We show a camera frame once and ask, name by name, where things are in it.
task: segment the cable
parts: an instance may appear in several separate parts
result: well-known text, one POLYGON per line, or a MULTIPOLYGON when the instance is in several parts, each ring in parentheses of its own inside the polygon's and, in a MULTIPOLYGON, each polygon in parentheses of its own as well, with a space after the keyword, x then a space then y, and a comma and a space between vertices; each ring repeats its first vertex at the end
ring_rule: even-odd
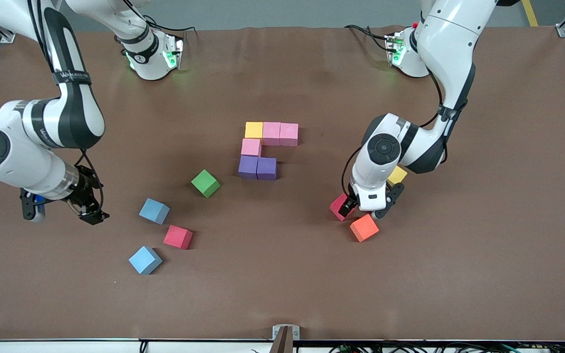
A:
POLYGON ((139 13, 139 11, 136 9, 136 7, 134 7, 134 5, 132 5, 132 2, 130 2, 130 0, 123 0, 123 2, 124 2, 124 4, 126 4, 127 7, 130 8, 130 10, 132 10, 133 13, 135 13, 137 16, 139 16, 139 18, 144 20, 145 23, 147 23, 152 28, 166 29, 168 31, 188 31, 189 29, 195 30, 195 27, 193 27, 193 26, 186 27, 186 28, 170 28, 170 27, 161 26, 161 25, 157 24, 156 21, 151 16, 139 13))
POLYGON ((93 163, 91 163, 90 159, 88 158, 86 150, 83 149, 83 148, 80 148, 80 152, 82 153, 82 155, 81 155, 80 159, 78 160, 78 162, 76 163, 76 166, 81 162, 81 159, 84 158, 88 163, 88 167, 91 169, 91 171, 93 172, 93 175, 97 179, 97 185, 99 186, 99 207, 97 208, 97 210, 95 210, 95 212, 92 212, 91 214, 89 214, 90 216, 93 216, 93 215, 96 215, 98 213, 101 213, 101 211, 102 211, 103 185, 102 185, 101 181, 99 181, 99 175, 97 175, 97 171, 95 170, 95 167, 93 167, 93 163))
POLYGON ((348 194, 348 191, 346 190, 345 185, 343 185, 343 178, 346 175, 346 170, 348 170, 348 165, 350 164, 350 161, 352 161, 352 158, 355 156, 355 154, 357 154, 361 148, 363 148, 363 146, 357 148, 354 152, 352 152, 352 154, 350 155, 350 158, 348 158, 348 161, 346 162, 345 167, 343 167, 343 172, 341 172, 341 189, 343 190, 343 193, 347 196, 350 197, 350 195, 348 194))
POLYGON ((385 36, 390 36, 390 35, 392 35, 393 33, 385 34, 385 36, 379 36, 379 35, 377 35, 377 34, 372 33, 372 30, 370 30, 370 26, 368 26, 367 29, 363 29, 363 28, 361 28, 361 27, 359 27, 359 26, 357 26, 357 25, 348 25, 348 26, 346 26, 346 27, 344 27, 344 28, 356 29, 357 31, 359 31, 359 32, 361 32, 361 33, 363 33, 363 34, 365 34, 366 36, 369 36, 370 38, 372 38, 372 40, 374 41, 374 43, 375 43, 377 46, 379 46, 379 48, 381 48, 381 49, 383 49, 383 50, 385 50, 385 51, 389 51, 390 53, 395 53, 395 52, 396 52, 395 49, 388 49, 388 48, 386 48, 386 47, 383 47, 383 46, 381 45, 381 43, 379 43, 379 41, 377 41, 377 39, 385 40, 385 36))
MULTIPOLYGON (((435 75, 433 74, 433 72, 431 72, 430 70, 429 70, 429 76, 431 76, 433 83, 435 83, 435 88, 437 89, 437 96, 439 98, 439 103, 442 104, 442 102, 444 101, 444 98, 441 94, 441 89, 439 88, 439 83, 437 82, 437 79, 435 78, 435 75)), ((437 119, 437 113, 433 114, 433 117, 431 118, 431 120, 427 121, 426 123, 423 123, 422 125, 420 125, 420 127, 426 127, 426 125, 432 123, 433 121, 435 121, 435 119, 437 119)))
POLYGON ((363 29, 363 28, 361 28, 361 27, 359 27, 359 26, 357 26, 357 25, 348 25, 348 26, 346 26, 346 27, 344 27, 344 28, 356 29, 357 31, 362 32, 362 33, 365 34, 366 36, 373 36, 374 38, 382 39, 382 40, 385 39, 384 36, 379 36, 379 35, 377 35, 377 34, 368 32, 366 29, 363 29))
POLYGON ((141 345, 139 346, 139 353, 146 353, 148 351, 148 345, 150 342, 148 340, 141 340, 141 345))
POLYGON ((505 348, 507 348, 507 349, 509 349, 509 351, 512 351, 513 353, 521 353, 521 351, 518 351, 516 348, 511 348, 511 347, 507 346, 506 344, 503 344, 503 343, 502 343, 502 344, 500 344, 500 345, 503 346, 503 347, 505 347, 505 348))
POLYGON ((36 23, 36 17, 34 16, 34 6, 32 4, 32 0, 27 0, 27 9, 29 10, 29 17, 32 20, 32 26, 34 27, 34 35, 36 36, 36 41, 38 42, 38 45, 41 48, 41 51, 43 52, 43 56, 47 61, 47 65, 49 66, 51 72, 53 73, 54 72, 53 65, 51 64, 51 59, 49 58, 49 54, 47 53, 47 47, 43 42, 43 37, 40 34, 43 33, 43 36, 45 35, 45 29, 43 27, 43 22, 42 22, 43 15, 41 14, 41 1, 37 0, 36 4, 38 6, 38 18, 41 25, 40 31, 38 29, 38 24, 36 23))

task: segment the brown mat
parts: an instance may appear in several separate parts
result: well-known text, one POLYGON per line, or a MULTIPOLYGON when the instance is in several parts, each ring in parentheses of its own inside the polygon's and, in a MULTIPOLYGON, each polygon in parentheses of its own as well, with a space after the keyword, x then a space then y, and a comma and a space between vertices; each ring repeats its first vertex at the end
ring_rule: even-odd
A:
MULTIPOLYGON (((64 203, 23 221, 0 183, 0 339, 271 337, 565 340, 565 39, 552 27, 489 28, 448 163, 410 175, 381 233, 359 244, 328 210, 372 118, 428 120, 437 94, 347 29, 188 34, 184 70, 145 82, 110 33, 79 33, 107 133, 90 150, 112 217, 88 226, 64 203), (242 181, 245 121, 297 122, 301 145, 265 147, 280 179, 242 181), (222 187, 205 199, 206 168, 222 187), (168 224, 195 231, 163 245, 168 224), (137 275, 143 245, 164 263, 137 275)), ((0 50, 0 106, 57 94, 38 46, 0 50)), ((59 151, 73 162, 78 153, 59 151)))

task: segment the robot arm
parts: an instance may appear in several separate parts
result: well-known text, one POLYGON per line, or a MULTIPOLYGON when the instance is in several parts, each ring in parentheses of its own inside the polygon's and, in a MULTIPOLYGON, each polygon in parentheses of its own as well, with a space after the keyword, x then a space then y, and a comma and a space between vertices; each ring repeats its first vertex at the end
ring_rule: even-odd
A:
POLYGON ((133 9, 150 0, 66 0, 76 13, 92 18, 115 33, 126 49, 130 67, 145 80, 158 80, 180 64, 182 39, 151 29, 133 9))
MULTIPOLYGON (((443 161, 446 143, 465 107, 474 79, 474 47, 496 6, 495 0, 421 2, 424 21, 415 31, 412 28, 404 31, 405 44, 399 48, 403 56, 397 67, 410 69, 423 63, 444 87, 445 97, 439 103, 431 129, 418 127, 394 114, 379 116, 370 123, 350 179, 359 210, 386 208, 386 179, 398 163, 422 174, 432 172, 443 161)), ((417 72, 421 73, 419 76, 425 74, 419 67, 417 72)))
POLYGON ((61 96, 11 101, 0 108, 0 181, 22 189, 25 219, 40 221, 47 202, 39 200, 47 199, 66 201, 84 221, 100 223, 108 215, 94 197, 93 189, 100 188, 97 175, 52 152, 86 150, 103 135, 90 76, 67 19, 48 0, 38 0, 38 6, 24 2, 0 0, 0 25, 43 43, 61 96))

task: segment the cube structure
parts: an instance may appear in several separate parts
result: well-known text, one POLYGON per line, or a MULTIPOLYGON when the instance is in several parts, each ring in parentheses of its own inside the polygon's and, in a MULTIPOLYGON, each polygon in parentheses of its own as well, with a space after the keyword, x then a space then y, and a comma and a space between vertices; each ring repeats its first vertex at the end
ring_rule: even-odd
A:
POLYGON ((152 199, 147 199, 139 215, 144 219, 149 219, 153 223, 163 224, 169 210, 170 209, 164 204, 152 199))
POLYGON ((352 230, 352 233, 355 234, 355 237, 357 237, 359 243, 379 232, 379 228, 376 226, 374 219, 372 219, 372 216, 369 214, 352 222, 350 229, 352 230))
POLYGON ((243 139, 241 143, 242 156, 257 156, 260 157, 260 139, 243 139))
POLYGON ((394 171, 387 178, 387 182, 390 186, 394 186, 397 183, 402 183, 404 177, 407 176, 407 172, 401 167, 396 166, 394 171))
POLYGON ((130 264, 140 275, 149 275, 162 262, 161 257, 149 246, 143 246, 130 257, 130 264))
POLYGON ((276 159, 260 157, 256 167, 256 177, 259 180, 276 180, 276 159))
POLYGON ((239 176, 242 179, 257 179, 257 165, 257 156, 241 156, 241 160, 239 161, 239 176))
POLYGON ((202 170, 200 174, 191 181, 191 184, 193 184, 193 186, 197 188, 207 199, 220 187, 219 181, 213 178, 206 169, 202 170))
POLYGON ((252 121, 248 121, 247 123, 245 123, 245 138, 262 139, 263 123, 254 123, 252 121))
POLYGON ((298 124, 281 123, 281 146, 297 146, 298 129, 298 124))
POLYGON ((346 219, 346 217, 352 214, 352 212, 357 207, 355 206, 355 208, 352 208, 352 210, 350 210, 350 213, 348 213, 347 215, 342 215, 341 213, 339 213, 341 206, 343 206, 343 204, 346 203, 347 200, 348 200, 348 196, 346 194, 341 194, 335 201, 333 201, 333 203, 330 204, 330 212, 332 212, 334 216, 337 217, 337 219, 339 219, 340 221, 346 219))
POLYGON ((187 250, 189 243, 191 243, 191 237, 193 237, 193 232, 184 228, 169 226, 163 243, 182 250, 187 250))
POLYGON ((281 145, 281 123, 263 123, 263 145, 281 145))

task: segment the red cube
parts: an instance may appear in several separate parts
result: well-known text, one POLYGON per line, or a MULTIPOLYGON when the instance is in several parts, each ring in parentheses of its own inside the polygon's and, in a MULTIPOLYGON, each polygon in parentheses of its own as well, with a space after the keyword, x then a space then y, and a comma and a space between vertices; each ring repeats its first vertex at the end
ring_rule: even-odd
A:
POLYGON ((169 226, 167 235, 163 241, 164 244, 175 246, 182 250, 187 250, 189 248, 189 243, 191 243, 191 237, 193 232, 186 230, 184 228, 169 226))

